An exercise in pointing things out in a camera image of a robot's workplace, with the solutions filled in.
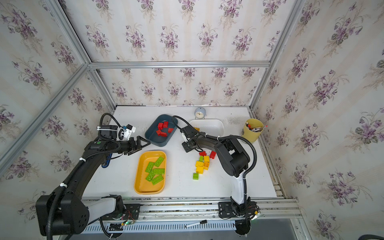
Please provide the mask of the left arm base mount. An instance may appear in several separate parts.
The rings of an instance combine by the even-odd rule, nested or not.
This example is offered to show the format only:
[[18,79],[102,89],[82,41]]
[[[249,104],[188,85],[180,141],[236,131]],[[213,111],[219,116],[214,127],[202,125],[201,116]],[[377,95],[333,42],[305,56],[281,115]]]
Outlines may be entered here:
[[136,221],[139,219],[140,204],[124,204],[123,212],[104,216],[103,221]]

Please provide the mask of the green lego brick top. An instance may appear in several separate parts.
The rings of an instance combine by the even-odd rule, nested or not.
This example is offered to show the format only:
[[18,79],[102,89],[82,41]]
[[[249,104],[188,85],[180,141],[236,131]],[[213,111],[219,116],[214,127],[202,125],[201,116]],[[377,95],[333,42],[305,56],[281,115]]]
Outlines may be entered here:
[[155,175],[163,175],[163,174],[165,174],[165,169],[164,168],[157,168],[157,169],[153,169],[153,172]]

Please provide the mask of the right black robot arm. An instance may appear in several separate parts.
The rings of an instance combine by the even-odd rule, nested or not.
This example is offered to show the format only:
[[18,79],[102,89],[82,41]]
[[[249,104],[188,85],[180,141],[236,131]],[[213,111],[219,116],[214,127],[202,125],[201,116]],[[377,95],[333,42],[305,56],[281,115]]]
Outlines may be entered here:
[[245,214],[249,207],[246,176],[256,166],[257,152],[253,144],[241,136],[229,135],[215,137],[196,130],[190,123],[180,116],[172,116],[172,122],[181,120],[186,124],[181,128],[182,143],[185,152],[192,150],[202,152],[209,149],[216,153],[224,171],[233,178],[231,207],[238,216]]

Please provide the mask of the yellow lego brick pile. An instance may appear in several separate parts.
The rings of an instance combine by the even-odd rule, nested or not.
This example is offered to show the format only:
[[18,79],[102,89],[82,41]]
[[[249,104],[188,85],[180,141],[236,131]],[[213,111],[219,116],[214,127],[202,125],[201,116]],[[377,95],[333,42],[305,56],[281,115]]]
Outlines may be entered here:
[[202,175],[204,173],[204,167],[203,166],[196,167],[196,173]]

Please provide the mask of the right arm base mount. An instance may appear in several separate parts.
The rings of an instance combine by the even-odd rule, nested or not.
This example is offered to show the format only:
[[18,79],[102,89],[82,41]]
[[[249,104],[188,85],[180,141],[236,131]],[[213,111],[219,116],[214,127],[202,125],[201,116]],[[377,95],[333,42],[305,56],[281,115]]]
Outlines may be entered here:
[[239,217],[238,213],[235,211],[236,208],[233,207],[233,204],[231,202],[219,202],[218,209],[218,216],[221,219],[226,220]]

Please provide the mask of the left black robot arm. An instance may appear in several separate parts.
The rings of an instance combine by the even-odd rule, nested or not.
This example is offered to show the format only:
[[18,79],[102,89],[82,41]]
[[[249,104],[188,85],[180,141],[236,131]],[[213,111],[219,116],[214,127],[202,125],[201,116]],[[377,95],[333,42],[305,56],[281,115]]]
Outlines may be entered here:
[[151,144],[141,136],[132,137],[136,130],[132,125],[105,125],[103,120],[106,116],[108,113],[101,116],[98,136],[87,144],[65,180],[50,195],[42,195],[36,202],[40,233],[48,240],[54,236],[80,234],[88,224],[103,216],[121,217],[127,211],[120,195],[103,197],[89,206],[82,202],[88,183],[108,156],[130,156]]

